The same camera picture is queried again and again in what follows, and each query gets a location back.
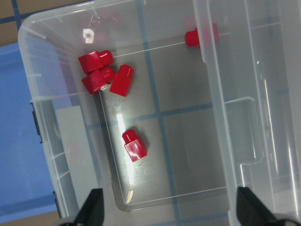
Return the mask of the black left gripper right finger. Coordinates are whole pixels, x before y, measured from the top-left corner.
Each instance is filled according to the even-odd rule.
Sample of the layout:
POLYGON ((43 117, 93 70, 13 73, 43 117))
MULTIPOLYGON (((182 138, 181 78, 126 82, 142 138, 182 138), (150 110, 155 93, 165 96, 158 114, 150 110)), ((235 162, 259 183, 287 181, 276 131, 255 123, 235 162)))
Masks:
POLYGON ((249 187, 238 187, 236 216, 242 226, 299 226, 300 221, 272 213, 249 187))

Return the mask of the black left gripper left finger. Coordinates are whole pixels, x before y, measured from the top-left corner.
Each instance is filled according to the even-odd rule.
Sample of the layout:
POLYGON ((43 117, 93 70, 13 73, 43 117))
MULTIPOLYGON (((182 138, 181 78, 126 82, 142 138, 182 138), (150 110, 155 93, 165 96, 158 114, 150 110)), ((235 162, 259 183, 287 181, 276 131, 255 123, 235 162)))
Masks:
POLYGON ((102 226, 104 223, 103 189, 92 189, 73 221, 63 219, 57 226, 102 226))

